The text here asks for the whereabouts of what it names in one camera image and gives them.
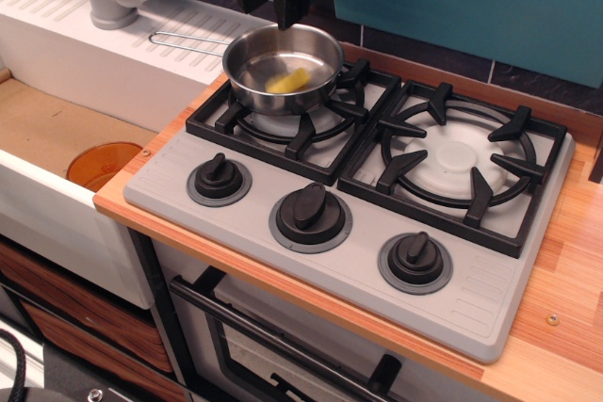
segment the burner grate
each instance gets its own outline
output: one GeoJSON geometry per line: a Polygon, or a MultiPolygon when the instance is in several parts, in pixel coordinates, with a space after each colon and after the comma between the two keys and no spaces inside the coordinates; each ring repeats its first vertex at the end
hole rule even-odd
{"type": "Polygon", "coordinates": [[[310,114],[300,116],[299,129],[291,137],[265,132],[250,120],[252,112],[234,99],[230,82],[226,82],[187,119],[187,132],[244,153],[275,167],[291,171],[314,181],[333,185],[355,145],[376,118],[376,112],[394,103],[401,95],[401,79],[371,70],[367,60],[346,64],[338,79],[336,95],[323,108],[340,118],[339,123],[318,131],[310,114]],[[365,86],[384,88],[376,104],[365,107],[365,86]],[[326,163],[312,161],[314,149],[332,147],[333,156],[326,163]]]}
{"type": "Polygon", "coordinates": [[[449,84],[433,88],[417,82],[407,82],[399,101],[384,109],[381,117],[372,123],[367,140],[344,169],[337,187],[358,198],[517,258],[521,254],[565,134],[564,126],[536,119],[524,106],[519,106],[513,112],[457,95],[449,84]],[[405,108],[411,97],[420,99],[421,102],[405,108]],[[522,150],[523,158],[496,153],[490,157],[494,164],[517,178],[508,188],[495,194],[477,167],[470,169],[469,199],[433,193],[407,176],[413,169],[424,165],[429,153],[421,149],[394,155],[394,137],[412,137],[420,143],[427,132],[413,123],[413,118],[427,114],[437,125],[446,127],[452,111],[462,112],[467,121],[475,118],[497,123],[498,126],[487,139],[490,142],[512,141],[522,150]],[[547,156],[537,155],[530,138],[536,136],[547,137],[552,142],[547,156]],[[367,182],[363,179],[365,173],[361,169],[375,149],[379,149],[381,153],[384,171],[375,178],[376,181],[367,182]],[[520,195],[530,197],[530,201],[523,211],[517,235],[502,234],[482,225],[484,216],[494,206],[512,202],[520,195]],[[458,214],[452,215],[450,210],[458,210],[458,214]]]}

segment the sink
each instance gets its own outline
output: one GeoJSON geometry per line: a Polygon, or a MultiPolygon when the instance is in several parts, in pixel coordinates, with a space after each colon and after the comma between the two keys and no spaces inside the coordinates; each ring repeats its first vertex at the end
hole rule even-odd
{"type": "Polygon", "coordinates": [[[108,31],[92,24],[89,0],[0,0],[0,61],[12,75],[0,83],[0,234],[151,307],[129,232],[98,213],[94,193],[65,170],[100,144],[90,139],[144,146],[221,74],[221,57],[152,44],[150,33],[231,40],[264,23],[191,0],[150,0],[135,22],[108,31]]]}
{"type": "MultiPolygon", "coordinates": [[[[232,40],[266,24],[193,0],[149,0],[133,24],[101,30],[89,0],[0,0],[0,56],[14,78],[160,131],[222,72],[221,57],[148,42],[167,30],[232,40]]],[[[225,46],[194,45],[221,52],[225,46]]]]}

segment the saucepan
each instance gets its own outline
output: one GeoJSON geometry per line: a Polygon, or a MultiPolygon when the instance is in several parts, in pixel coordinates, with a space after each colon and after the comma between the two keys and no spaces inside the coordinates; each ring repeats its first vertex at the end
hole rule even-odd
{"type": "Polygon", "coordinates": [[[264,115],[301,115],[321,107],[334,93],[343,67],[341,45],[318,28],[294,24],[279,30],[277,24],[255,28],[233,41],[211,40],[158,31],[149,36],[155,44],[222,56],[222,65],[237,100],[264,115]],[[156,40],[157,35],[228,44],[223,54],[156,40]],[[279,74],[303,70],[309,82],[292,92],[268,92],[266,84],[279,74]]]}

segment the orange container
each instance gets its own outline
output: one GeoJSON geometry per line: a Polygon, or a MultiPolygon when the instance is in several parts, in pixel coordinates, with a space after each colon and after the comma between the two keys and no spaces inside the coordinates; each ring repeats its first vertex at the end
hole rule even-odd
{"type": "Polygon", "coordinates": [[[92,147],[72,161],[67,169],[67,179],[97,192],[140,150],[141,146],[125,141],[92,147]]]}

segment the oven window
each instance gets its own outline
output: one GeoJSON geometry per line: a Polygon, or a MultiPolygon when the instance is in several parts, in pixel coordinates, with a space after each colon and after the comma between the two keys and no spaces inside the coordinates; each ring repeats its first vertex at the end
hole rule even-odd
{"type": "Polygon", "coordinates": [[[208,316],[222,373],[263,401],[354,402],[332,383],[208,316]]]}

